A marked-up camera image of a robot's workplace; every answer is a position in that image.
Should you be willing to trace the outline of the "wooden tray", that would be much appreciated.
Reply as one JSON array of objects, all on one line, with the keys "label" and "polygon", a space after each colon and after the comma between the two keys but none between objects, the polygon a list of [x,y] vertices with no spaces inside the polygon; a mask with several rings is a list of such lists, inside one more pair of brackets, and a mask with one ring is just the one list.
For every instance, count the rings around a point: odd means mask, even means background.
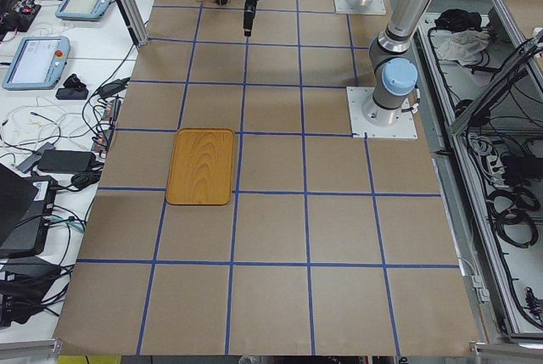
[{"label": "wooden tray", "polygon": [[225,205],[230,201],[234,131],[182,128],[177,131],[165,199],[172,205]]}]

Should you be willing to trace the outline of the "far teach pendant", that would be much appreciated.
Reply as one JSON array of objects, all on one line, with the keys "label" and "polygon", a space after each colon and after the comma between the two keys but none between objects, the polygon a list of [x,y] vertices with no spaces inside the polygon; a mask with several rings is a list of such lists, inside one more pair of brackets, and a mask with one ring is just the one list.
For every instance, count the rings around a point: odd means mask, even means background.
[{"label": "far teach pendant", "polygon": [[63,0],[55,16],[62,20],[97,21],[104,15],[112,0]]}]

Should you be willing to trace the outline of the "teach pendant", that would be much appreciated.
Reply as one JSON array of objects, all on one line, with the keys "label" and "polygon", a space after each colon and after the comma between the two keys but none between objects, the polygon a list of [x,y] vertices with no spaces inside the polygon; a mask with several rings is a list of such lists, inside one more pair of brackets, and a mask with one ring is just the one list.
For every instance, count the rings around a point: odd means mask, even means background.
[{"label": "teach pendant", "polygon": [[55,87],[69,52],[70,39],[66,36],[24,37],[3,79],[3,88],[23,91]]},{"label": "teach pendant", "polygon": [[97,21],[104,15],[112,0],[63,0],[55,16],[62,20]]}]

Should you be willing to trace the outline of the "near teach pendant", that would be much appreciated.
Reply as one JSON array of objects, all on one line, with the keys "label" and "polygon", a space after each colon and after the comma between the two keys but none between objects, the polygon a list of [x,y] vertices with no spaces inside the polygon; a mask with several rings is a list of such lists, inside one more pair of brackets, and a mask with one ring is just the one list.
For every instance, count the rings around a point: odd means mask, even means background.
[{"label": "near teach pendant", "polygon": [[24,37],[3,79],[3,88],[23,91],[55,87],[69,52],[70,39],[66,36]]}]

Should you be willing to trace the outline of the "black power adapter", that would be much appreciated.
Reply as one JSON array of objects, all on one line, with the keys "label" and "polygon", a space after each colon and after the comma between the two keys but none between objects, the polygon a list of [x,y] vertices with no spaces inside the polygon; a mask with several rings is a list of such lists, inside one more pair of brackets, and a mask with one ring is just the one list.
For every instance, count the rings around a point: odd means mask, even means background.
[{"label": "black power adapter", "polygon": [[77,173],[87,171],[95,156],[88,151],[47,149],[40,158],[37,169],[51,173]]}]

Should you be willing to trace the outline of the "black laptop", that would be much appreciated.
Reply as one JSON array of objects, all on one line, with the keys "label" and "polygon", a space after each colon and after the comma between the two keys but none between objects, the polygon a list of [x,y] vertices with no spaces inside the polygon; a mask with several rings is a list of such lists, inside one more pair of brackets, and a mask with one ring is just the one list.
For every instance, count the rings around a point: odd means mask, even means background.
[{"label": "black laptop", "polygon": [[1,257],[40,254],[48,235],[48,220],[57,181],[50,176],[22,177],[1,166]]}]

